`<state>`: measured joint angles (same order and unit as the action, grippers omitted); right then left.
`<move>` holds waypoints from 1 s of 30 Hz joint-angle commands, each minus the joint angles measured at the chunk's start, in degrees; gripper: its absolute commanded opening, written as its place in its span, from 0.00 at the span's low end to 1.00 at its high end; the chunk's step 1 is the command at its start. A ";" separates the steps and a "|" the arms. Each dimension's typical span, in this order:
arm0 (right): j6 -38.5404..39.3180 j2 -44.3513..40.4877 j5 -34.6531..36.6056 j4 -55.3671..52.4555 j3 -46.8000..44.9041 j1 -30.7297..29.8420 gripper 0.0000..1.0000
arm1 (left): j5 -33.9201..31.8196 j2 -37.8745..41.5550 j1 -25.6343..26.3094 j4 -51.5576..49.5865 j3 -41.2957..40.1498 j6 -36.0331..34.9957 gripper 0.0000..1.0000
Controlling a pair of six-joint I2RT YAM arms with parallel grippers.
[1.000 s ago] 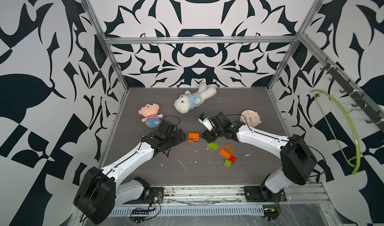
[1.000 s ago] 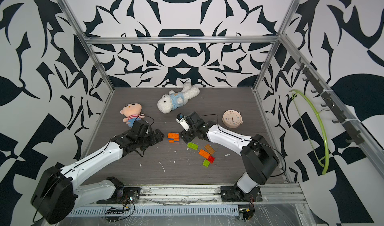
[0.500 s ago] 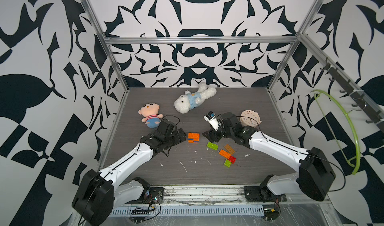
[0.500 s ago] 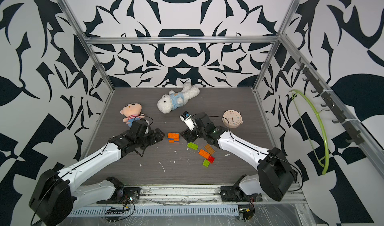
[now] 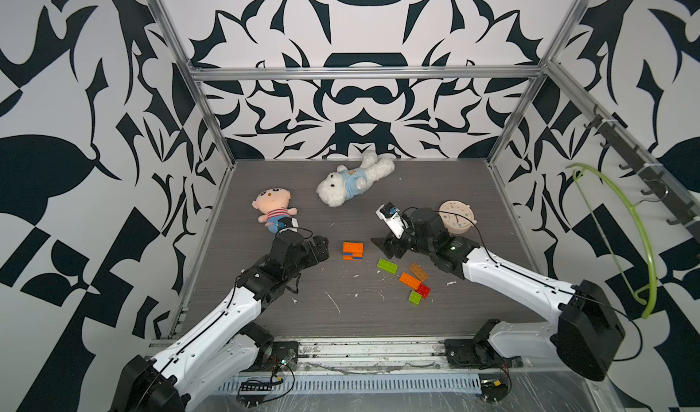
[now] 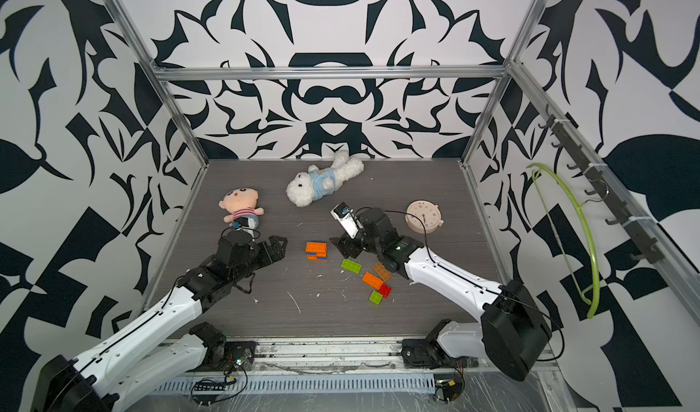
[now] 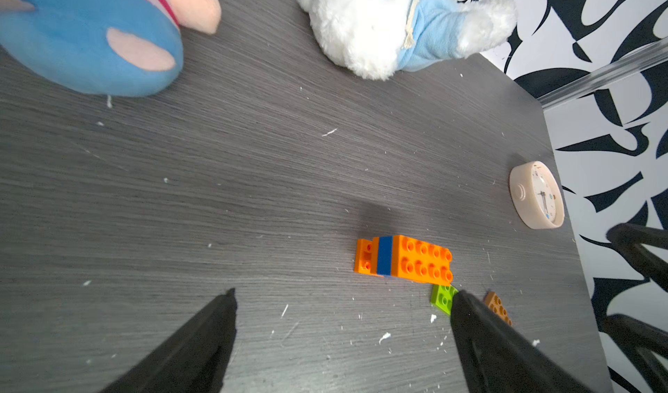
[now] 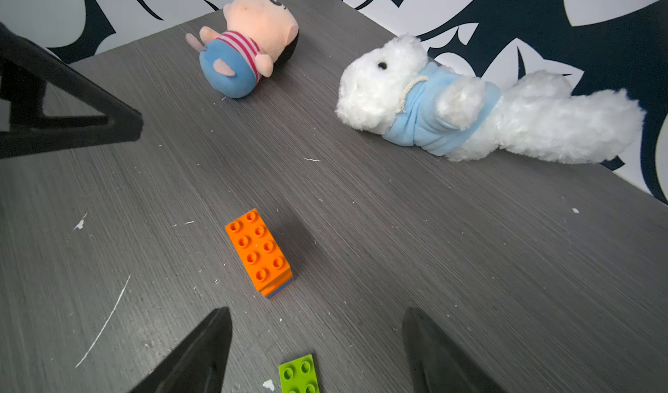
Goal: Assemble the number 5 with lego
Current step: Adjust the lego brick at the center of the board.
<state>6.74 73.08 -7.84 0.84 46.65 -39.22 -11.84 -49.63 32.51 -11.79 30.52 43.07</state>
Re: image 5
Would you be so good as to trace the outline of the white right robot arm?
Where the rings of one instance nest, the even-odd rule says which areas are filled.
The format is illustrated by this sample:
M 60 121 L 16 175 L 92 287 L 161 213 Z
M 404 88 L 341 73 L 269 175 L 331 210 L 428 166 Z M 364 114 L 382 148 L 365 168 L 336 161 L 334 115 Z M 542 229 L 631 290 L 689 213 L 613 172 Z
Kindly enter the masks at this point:
M 574 373 L 602 381 L 625 339 L 625 330 L 602 288 L 570 284 L 507 261 L 484 244 L 452 235 L 430 208 L 400 211 L 388 202 L 376 211 L 389 234 L 373 239 L 388 258 L 426 255 L 439 270 L 484 285 L 527 307 L 539 323 L 490 319 L 465 350 L 450 350 L 455 366 L 499 368 L 520 357 L 561 361 Z

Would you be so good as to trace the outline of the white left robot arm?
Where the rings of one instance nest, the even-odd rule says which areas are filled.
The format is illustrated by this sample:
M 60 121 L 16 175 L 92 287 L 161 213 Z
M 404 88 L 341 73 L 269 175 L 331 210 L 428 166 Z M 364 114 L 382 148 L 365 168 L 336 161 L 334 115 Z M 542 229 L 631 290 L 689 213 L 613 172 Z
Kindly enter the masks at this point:
M 264 255 L 235 280 L 202 321 L 151 358 L 137 355 L 122 369 L 114 411 L 192 411 L 223 382 L 264 359 L 273 336 L 255 320 L 302 271 L 326 261 L 326 237 L 286 229 Z

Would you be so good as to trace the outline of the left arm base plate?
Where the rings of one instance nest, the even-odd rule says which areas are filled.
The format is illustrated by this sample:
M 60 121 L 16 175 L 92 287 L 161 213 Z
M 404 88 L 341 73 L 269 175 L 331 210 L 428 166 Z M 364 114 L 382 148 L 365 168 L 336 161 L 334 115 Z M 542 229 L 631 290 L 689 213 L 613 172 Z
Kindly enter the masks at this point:
M 273 342 L 262 351 L 246 372 L 270 372 L 283 360 L 296 370 L 300 344 L 296 341 Z

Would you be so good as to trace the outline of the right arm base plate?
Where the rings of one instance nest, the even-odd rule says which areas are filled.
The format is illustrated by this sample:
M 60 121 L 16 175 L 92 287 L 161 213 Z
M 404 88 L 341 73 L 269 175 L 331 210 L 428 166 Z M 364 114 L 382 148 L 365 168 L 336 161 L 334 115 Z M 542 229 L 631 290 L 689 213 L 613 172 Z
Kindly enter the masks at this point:
M 446 339 L 445 355 L 450 368 L 503 369 L 522 366 L 520 357 L 501 357 L 487 341 Z

